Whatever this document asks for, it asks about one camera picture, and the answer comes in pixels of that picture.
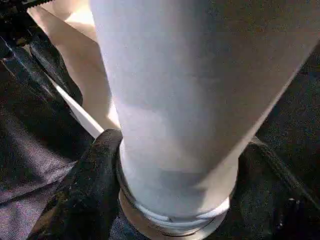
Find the dark fabric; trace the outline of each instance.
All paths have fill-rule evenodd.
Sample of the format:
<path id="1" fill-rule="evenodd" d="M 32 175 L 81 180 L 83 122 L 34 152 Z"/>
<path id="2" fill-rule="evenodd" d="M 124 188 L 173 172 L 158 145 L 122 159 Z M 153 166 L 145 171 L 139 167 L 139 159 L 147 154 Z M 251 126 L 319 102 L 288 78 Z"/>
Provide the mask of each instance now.
<path id="1" fill-rule="evenodd" d="M 23 240 L 93 138 L 0 64 L 0 239 Z"/>
<path id="2" fill-rule="evenodd" d="M 271 146 L 294 175 L 320 197 L 320 79 L 299 74 L 257 136 Z"/>

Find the white cylinder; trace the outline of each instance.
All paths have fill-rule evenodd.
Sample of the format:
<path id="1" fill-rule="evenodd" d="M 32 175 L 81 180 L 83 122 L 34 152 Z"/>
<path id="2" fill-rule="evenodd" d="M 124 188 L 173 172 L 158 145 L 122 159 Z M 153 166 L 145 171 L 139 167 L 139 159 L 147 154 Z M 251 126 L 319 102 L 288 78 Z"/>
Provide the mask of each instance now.
<path id="1" fill-rule="evenodd" d="M 318 6 L 93 0 L 91 8 L 130 194 L 169 218 L 214 210 L 235 186 L 239 155 L 317 43 Z"/>

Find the white tube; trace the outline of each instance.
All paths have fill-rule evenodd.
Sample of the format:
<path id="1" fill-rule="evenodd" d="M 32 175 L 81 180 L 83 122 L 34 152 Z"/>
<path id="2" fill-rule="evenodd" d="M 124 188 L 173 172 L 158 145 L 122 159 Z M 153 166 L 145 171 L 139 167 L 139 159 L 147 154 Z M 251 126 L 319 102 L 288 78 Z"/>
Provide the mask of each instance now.
<path id="1" fill-rule="evenodd" d="M 316 4 L 92 1 L 137 205 L 192 218 L 228 198 L 239 155 L 319 39 Z"/>

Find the metal base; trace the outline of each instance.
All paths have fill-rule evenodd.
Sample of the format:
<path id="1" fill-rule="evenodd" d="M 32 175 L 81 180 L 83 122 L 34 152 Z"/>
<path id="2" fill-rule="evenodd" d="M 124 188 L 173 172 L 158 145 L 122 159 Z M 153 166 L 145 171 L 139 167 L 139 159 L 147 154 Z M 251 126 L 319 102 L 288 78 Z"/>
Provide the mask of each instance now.
<path id="1" fill-rule="evenodd" d="M 201 229 L 196 229 L 192 232 L 188 232 L 181 236 L 172 236 L 166 232 L 164 228 L 161 228 L 144 217 L 139 210 L 134 208 L 127 200 L 126 196 L 122 192 L 119 193 L 119 200 L 122 210 L 129 220 L 129 222 L 144 236 L 152 240 L 202 240 L 213 233 L 222 221 L 225 219 L 227 212 L 216 216 L 209 224 Z"/>

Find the black cloth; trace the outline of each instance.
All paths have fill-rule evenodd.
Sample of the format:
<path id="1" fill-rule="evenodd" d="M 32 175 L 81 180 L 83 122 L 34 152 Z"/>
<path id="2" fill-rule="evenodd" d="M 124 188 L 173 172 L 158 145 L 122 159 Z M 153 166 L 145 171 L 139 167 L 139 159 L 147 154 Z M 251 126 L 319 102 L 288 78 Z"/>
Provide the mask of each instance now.
<path id="1" fill-rule="evenodd" d="M 59 182 L 93 142 L 0 64 L 0 239 L 29 235 Z"/>

